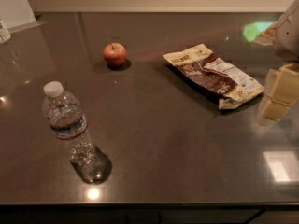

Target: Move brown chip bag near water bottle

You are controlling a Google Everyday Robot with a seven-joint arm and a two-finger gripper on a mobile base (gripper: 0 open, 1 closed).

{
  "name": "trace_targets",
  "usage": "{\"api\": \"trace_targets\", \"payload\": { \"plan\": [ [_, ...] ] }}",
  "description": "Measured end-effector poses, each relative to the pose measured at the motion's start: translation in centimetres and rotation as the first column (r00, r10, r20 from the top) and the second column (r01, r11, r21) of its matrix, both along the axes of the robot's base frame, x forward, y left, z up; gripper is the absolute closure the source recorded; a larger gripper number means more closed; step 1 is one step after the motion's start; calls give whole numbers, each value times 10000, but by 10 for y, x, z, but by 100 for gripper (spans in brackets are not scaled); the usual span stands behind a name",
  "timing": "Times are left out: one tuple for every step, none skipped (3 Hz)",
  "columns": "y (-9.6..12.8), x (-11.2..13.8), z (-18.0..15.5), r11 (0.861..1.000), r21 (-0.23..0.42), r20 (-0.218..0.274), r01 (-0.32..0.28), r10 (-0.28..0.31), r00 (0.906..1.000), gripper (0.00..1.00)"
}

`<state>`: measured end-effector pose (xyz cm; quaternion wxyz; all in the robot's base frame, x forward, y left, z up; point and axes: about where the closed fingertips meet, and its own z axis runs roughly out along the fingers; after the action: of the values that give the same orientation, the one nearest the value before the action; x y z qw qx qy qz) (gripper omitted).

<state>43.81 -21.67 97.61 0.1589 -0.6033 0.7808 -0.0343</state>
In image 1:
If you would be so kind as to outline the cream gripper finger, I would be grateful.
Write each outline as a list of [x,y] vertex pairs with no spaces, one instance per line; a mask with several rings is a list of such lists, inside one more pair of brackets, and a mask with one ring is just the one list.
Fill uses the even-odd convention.
[[299,100],[299,64],[284,63],[278,70],[270,69],[261,101],[261,116],[278,121]]

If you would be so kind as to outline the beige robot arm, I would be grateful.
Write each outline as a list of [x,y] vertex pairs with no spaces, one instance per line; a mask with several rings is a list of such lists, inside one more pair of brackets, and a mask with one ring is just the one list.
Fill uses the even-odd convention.
[[274,52],[284,64],[268,72],[260,116],[279,121],[299,99],[299,0],[294,0],[278,19]]

